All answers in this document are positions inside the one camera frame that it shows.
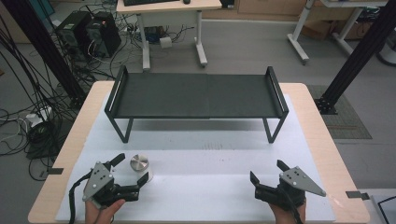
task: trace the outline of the computer tower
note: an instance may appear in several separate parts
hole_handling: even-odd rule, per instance
[[[121,43],[119,30],[113,15],[109,12],[98,12],[86,26],[90,40],[94,41],[93,53],[98,57],[112,57]]]
[[[86,61],[90,39],[85,29],[92,20],[90,12],[74,11],[57,28],[68,55],[75,61]]]

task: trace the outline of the black mat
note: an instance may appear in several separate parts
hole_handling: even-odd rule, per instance
[[[314,99],[327,90],[327,86],[307,85]],[[335,104],[337,115],[322,115],[332,139],[373,139],[347,98],[342,95]]]

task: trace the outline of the hand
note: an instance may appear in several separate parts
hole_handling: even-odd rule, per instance
[[[109,224],[114,214],[120,210],[125,200],[120,199],[108,208],[99,210],[91,201],[85,202],[85,223],[86,224]]]
[[[293,213],[291,211],[285,211],[282,208],[269,204],[271,209],[275,215],[276,224],[295,224],[296,221],[294,219]],[[305,223],[305,208],[306,202],[303,205],[297,208],[298,213],[300,214],[300,220]]]

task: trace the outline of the white desk leg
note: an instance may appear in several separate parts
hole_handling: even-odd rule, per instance
[[[297,42],[297,39],[298,39],[298,36],[300,35],[301,30],[303,29],[306,18],[308,18],[309,12],[311,11],[311,7],[314,5],[314,2],[315,2],[315,0],[307,0],[306,1],[305,8],[304,8],[303,12],[301,13],[300,19],[297,22],[297,26],[296,26],[296,29],[294,30],[294,33],[288,34],[288,39],[289,39],[290,43],[294,46],[294,48],[297,50],[297,53],[300,55],[301,59],[303,60],[303,64],[306,64],[306,62],[308,62],[309,58],[308,58],[308,55],[306,55],[303,48]]]
[[[353,52],[353,48],[348,45],[348,43],[344,40],[350,29],[352,28],[355,21],[358,19],[359,15],[363,11],[363,8],[357,7],[355,11],[353,11],[352,16],[350,16],[349,20],[346,22],[343,30],[340,34],[332,33],[332,36],[335,38],[337,43],[343,48],[349,55]]]
[[[143,51],[143,71],[148,71],[149,67],[149,42],[146,40],[145,25],[141,14],[137,14],[137,22],[139,23],[140,37],[142,38]]]
[[[204,47],[201,42],[201,28],[202,28],[202,11],[197,11],[197,36],[195,37],[195,46],[198,51],[199,61],[201,66],[205,67],[207,65],[207,59],[204,52]]]

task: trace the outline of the black metal pole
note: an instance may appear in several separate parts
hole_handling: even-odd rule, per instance
[[[371,57],[383,47],[386,38],[396,27],[396,0],[389,0],[378,18],[323,95],[315,100],[321,114],[331,114],[338,99]]]
[[[9,14],[21,27],[27,38],[47,64],[53,75],[59,80],[70,97],[73,106],[81,107],[86,93],[73,77],[70,68],[53,43],[49,32],[37,17],[28,0],[1,0]]]

